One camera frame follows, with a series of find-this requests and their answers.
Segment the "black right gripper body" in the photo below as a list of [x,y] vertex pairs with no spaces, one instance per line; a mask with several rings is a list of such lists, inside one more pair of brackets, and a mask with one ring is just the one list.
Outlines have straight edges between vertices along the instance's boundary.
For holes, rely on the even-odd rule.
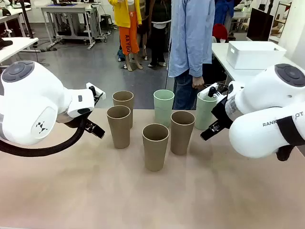
[[216,121],[213,123],[213,126],[218,126],[219,128],[230,128],[233,121],[228,116],[225,105],[228,101],[227,97],[223,98],[217,105],[212,109],[212,114],[216,118]]

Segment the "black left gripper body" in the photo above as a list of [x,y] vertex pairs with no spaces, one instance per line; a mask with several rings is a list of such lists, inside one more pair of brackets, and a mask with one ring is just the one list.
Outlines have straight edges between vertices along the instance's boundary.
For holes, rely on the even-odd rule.
[[85,130],[88,126],[88,118],[86,116],[78,116],[71,121],[68,122],[69,128],[80,128],[81,130]]

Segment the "person's left hand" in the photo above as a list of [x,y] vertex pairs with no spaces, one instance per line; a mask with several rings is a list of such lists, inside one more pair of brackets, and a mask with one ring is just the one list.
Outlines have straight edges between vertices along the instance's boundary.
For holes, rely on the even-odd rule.
[[204,79],[203,77],[193,77],[192,79],[192,87],[194,89],[201,90],[204,86]]

